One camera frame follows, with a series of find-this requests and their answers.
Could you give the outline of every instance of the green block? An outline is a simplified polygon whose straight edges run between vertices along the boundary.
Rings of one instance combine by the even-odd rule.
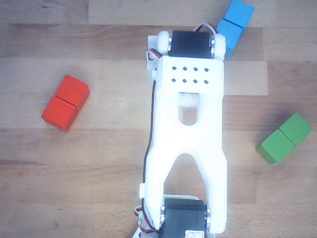
[[[294,147],[294,144],[277,129],[258,145],[256,150],[272,165],[280,162]]]
[[[313,130],[298,113],[291,116],[279,129],[295,146],[302,142]]]

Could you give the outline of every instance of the blue block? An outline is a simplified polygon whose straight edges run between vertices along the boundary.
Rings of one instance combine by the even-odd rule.
[[[217,32],[226,38],[226,54],[231,55],[232,50],[237,44],[237,41],[242,33],[242,28],[238,27],[226,20],[221,20],[217,26]]]
[[[254,7],[240,0],[232,0],[223,19],[245,28],[251,17],[253,9]]]

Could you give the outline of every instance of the electrical wire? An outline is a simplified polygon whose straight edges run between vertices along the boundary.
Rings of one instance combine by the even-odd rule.
[[[200,29],[203,27],[203,26],[206,26],[207,28],[209,28],[211,30],[211,32],[213,33],[213,35],[217,34],[216,30],[214,29],[213,26],[211,26],[209,23],[206,23],[206,22],[202,22],[200,24],[198,24],[193,31],[200,31]]]
[[[149,143],[148,143],[147,150],[146,150],[146,152],[145,152],[145,157],[144,157],[144,162],[143,162],[143,183],[145,183],[145,172],[146,172],[147,156],[148,156],[148,153],[149,153],[149,150],[150,150],[150,146],[151,146],[151,142],[152,142],[155,85],[156,85],[156,81],[154,80],[154,82],[153,82],[153,88],[152,88],[150,139],[149,139]],[[151,223],[149,222],[148,216],[147,216],[147,214],[146,214],[146,212],[145,212],[145,209],[144,209],[144,198],[142,198],[141,207],[142,207],[142,210],[143,210],[144,220],[145,220],[145,222],[147,223],[147,225],[150,227],[151,232],[159,233],[159,231],[156,230],[156,229],[151,225]]]
[[[159,53],[157,50],[151,48],[151,49],[148,49],[147,52],[146,52],[146,57],[147,57],[147,60],[149,61],[153,61],[154,59],[158,60],[159,58],[162,57],[162,54]]]

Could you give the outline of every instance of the red block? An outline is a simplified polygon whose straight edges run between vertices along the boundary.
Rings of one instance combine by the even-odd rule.
[[[66,75],[42,113],[42,118],[48,124],[68,131],[89,94],[86,83]]]
[[[55,96],[69,102],[80,111],[90,94],[88,85],[78,79],[65,75],[55,92]]]
[[[63,131],[68,131],[75,118],[78,109],[64,100],[53,96],[42,113],[42,118]]]

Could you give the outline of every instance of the wooden plank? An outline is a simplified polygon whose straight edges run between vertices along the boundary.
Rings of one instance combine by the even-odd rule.
[[[3,203],[124,203],[139,201],[142,168],[3,165],[0,174]]]
[[[295,112],[313,127],[317,126],[315,98],[225,96],[225,130],[275,130]]]
[[[7,37],[8,25],[0,23],[0,57],[6,55],[6,37]]]
[[[267,64],[254,61],[226,61],[225,95],[267,95]]]
[[[0,2],[0,22],[88,23],[89,0],[10,0]]]
[[[53,128],[41,118],[51,95],[44,93],[1,93],[0,95],[0,127]],[[138,97],[91,94],[72,128],[148,128],[151,119],[150,110],[151,93]]]
[[[0,165],[143,166],[149,130],[57,129],[0,130]],[[255,151],[272,131],[223,131],[230,166],[268,166]],[[312,132],[276,166],[317,166],[317,133]],[[182,156],[182,165],[190,166]]]
[[[276,0],[276,26],[316,27],[315,0]]]
[[[91,94],[77,116],[73,129],[149,129],[151,88],[147,94]],[[51,95],[44,93],[1,93],[0,128],[53,128],[41,114]],[[315,128],[315,98],[225,96],[223,129],[274,130],[298,112]],[[186,124],[194,117],[189,113]]]
[[[10,24],[8,57],[144,60],[148,35],[175,26]],[[262,29],[247,28],[232,60],[263,60]]]
[[[263,28],[245,28],[232,54],[225,60],[263,61]]]
[[[94,237],[93,204],[1,203],[0,214],[2,238]]]
[[[226,95],[267,95],[266,62],[226,61],[224,73]],[[86,82],[92,94],[132,95],[152,91],[144,60],[3,58],[0,92],[53,95],[65,74]]]
[[[259,169],[258,203],[316,204],[317,167],[275,167]]]
[[[140,203],[96,203],[94,204],[94,238],[130,238],[138,226],[133,209]]]
[[[275,25],[274,0],[247,0],[245,2],[255,6],[249,26]],[[195,26],[207,21],[217,25],[223,18],[229,3],[229,0],[201,0],[199,2],[190,0],[158,2],[91,0],[89,1],[89,23]]]
[[[0,165],[142,166],[149,130],[0,130]]]
[[[192,181],[199,181],[200,174],[191,171],[192,167],[180,167],[176,174],[189,173]],[[2,203],[140,202],[138,188],[142,181],[142,166],[2,165],[0,172]],[[228,200],[233,203],[255,203],[254,168],[229,167],[228,174]],[[180,178],[185,180],[181,184],[179,179],[169,179],[166,192],[206,197],[203,183],[190,182],[190,189],[186,185],[188,178]]]
[[[312,238],[316,215],[316,204],[229,204],[226,230],[217,237]]]
[[[264,59],[317,61],[317,28],[264,28]]]
[[[317,97],[315,62],[268,62],[270,95]]]
[[[268,163],[255,151],[255,147],[263,142],[271,131],[224,131],[223,150],[231,166],[258,166],[266,168]],[[317,166],[315,154],[317,133],[312,132],[302,143],[289,153],[275,167]]]

